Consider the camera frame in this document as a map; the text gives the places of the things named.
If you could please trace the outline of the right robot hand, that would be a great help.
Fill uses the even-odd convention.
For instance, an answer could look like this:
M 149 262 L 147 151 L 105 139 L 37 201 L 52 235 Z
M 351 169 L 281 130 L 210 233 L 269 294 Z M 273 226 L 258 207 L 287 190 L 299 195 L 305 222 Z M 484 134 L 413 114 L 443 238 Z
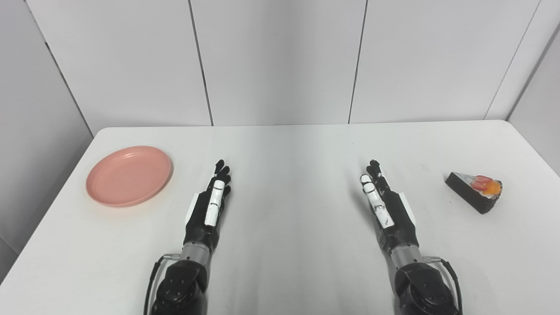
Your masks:
M 401 195 L 393 191 L 382 173 L 380 163 L 370 160 L 366 174 L 360 176 L 364 194 L 380 227 L 380 245 L 388 255 L 400 246 L 419 246 L 416 227 Z

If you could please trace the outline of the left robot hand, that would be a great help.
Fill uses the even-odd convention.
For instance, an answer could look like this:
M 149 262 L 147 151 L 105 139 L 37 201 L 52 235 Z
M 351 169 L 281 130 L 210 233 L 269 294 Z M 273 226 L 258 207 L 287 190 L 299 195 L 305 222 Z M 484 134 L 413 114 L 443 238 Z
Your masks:
M 185 226 L 184 245 L 204 245 L 210 253 L 215 250 L 219 242 L 219 223 L 225 200 L 231 192 L 230 182 L 230 167 L 220 159 L 208 186 L 196 196 Z

